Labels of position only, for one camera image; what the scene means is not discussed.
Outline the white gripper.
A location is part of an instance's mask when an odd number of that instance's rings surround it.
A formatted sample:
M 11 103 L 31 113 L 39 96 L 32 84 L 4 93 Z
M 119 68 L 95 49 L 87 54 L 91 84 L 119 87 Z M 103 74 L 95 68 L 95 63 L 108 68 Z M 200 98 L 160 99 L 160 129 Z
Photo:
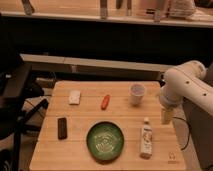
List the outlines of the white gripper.
M 169 124 L 172 119 L 172 110 L 165 108 L 175 108 L 182 103 L 182 96 L 169 87 L 162 87 L 160 90 L 159 101 L 164 107 L 161 111 L 161 122 Z

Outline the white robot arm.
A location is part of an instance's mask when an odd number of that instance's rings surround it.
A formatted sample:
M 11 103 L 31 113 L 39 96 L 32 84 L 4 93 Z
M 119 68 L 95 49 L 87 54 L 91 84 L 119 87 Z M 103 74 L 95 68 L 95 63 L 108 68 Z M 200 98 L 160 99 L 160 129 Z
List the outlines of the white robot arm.
M 173 66 L 164 73 L 165 84 L 159 93 L 162 124 L 170 123 L 173 109 L 178 107 L 184 98 L 213 116 L 213 87 L 203 81 L 206 72 L 201 62 L 192 60 Z

